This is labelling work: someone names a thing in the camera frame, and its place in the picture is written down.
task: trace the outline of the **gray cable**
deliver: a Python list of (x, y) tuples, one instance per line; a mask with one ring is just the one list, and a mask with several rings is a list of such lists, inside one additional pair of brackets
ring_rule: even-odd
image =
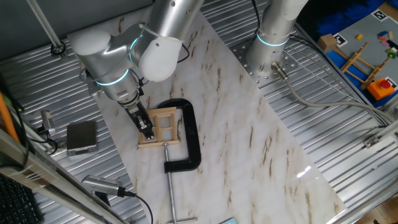
[(387, 113), (385, 113), (385, 112), (383, 112), (383, 111), (381, 111), (381, 110), (379, 110), (377, 108), (374, 108), (372, 106), (366, 105), (364, 103), (349, 102), (349, 101), (334, 102), (334, 103), (311, 103), (311, 102), (308, 102), (308, 101), (304, 100), (303, 98), (301, 98), (296, 93), (296, 91), (293, 89), (293, 86), (290, 83), (289, 79), (286, 79), (285, 82), (286, 82), (286, 85), (288, 86), (288, 88), (293, 93), (294, 97), (296, 97), (296, 99), (299, 100), (299, 102), (301, 102), (301, 103), (303, 103), (303, 104), (305, 104), (307, 106), (312, 106), (312, 107), (328, 107), (328, 106), (341, 106), (341, 105), (360, 106), (362, 108), (374, 111), (375, 113), (385, 117), (390, 123), (393, 123), (395, 121), (395, 119), (391, 115), (389, 115), (389, 114), (387, 114)]

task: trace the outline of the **wooden frame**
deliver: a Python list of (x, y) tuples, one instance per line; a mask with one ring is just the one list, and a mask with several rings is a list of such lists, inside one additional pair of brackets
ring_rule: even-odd
[[(176, 107), (147, 110), (149, 118), (154, 118), (155, 120), (154, 127), (152, 128), (152, 130), (154, 130), (155, 133), (155, 138), (147, 141), (144, 135), (140, 133), (138, 147), (143, 148), (143, 147), (161, 146), (165, 142), (169, 144), (177, 144), (178, 139), (177, 139), (177, 130), (175, 127), (175, 117), (174, 117), (176, 110), (177, 110)], [(170, 127), (162, 128), (160, 126), (161, 118), (170, 118)], [(162, 136), (163, 130), (172, 130), (173, 140), (164, 141)]]
[[(386, 63), (388, 62), (388, 60), (390, 60), (391, 55), (388, 56), (387, 59), (385, 59), (385, 61), (383, 63), (381, 63), (378, 66), (373, 66), (370, 63), (367, 63), (367, 61), (361, 59), (359, 56), (361, 56), (362, 54), (362, 50), (368, 45), (369, 41), (367, 41), (357, 52), (355, 52), (355, 54), (351, 57), (348, 58), (347, 56), (344, 55), (344, 53), (338, 49), (338, 51), (336, 51), (339, 55), (341, 55), (342, 57), (344, 57), (347, 62), (342, 66), (341, 71), (343, 73), (347, 73), (348, 75), (351, 75), (352, 77), (354, 77), (355, 79), (357, 79), (358, 81), (360, 81), (362, 83), (361, 85), (361, 89), (365, 90), (369, 84), (374, 80), (374, 78), (379, 74), (379, 72), (382, 70), (382, 68), (386, 65)], [(368, 67), (373, 69), (373, 72), (370, 75), (367, 75), (362, 69), (360, 69), (356, 64), (355, 61), (359, 60), (360, 62), (364, 63), (365, 65), (367, 65)], [(365, 75), (368, 76), (368, 78), (363, 81), (362, 79), (358, 78), (356, 75), (352, 74), (350, 71), (348, 71), (348, 68), (354, 65), (355, 67), (357, 67), (361, 72), (363, 72)]]

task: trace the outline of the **keyboard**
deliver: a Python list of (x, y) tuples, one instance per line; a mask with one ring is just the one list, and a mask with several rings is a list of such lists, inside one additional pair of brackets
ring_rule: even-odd
[(32, 190), (0, 174), (0, 224), (36, 224), (43, 220)]

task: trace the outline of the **gray box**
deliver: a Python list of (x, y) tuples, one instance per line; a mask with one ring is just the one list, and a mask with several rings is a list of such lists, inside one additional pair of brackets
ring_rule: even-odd
[(69, 124), (67, 127), (67, 155), (78, 156), (98, 151), (96, 122)]

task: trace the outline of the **black c-clamp frame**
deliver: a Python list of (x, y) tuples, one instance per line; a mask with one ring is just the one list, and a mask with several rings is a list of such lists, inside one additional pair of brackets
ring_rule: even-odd
[(164, 163), (164, 171), (183, 172), (198, 168), (201, 162), (200, 143), (197, 129), (197, 122), (193, 112), (192, 104), (186, 99), (172, 99), (161, 103), (158, 108), (176, 107), (182, 110), (185, 127), (185, 135), (188, 146), (188, 159), (170, 161)]

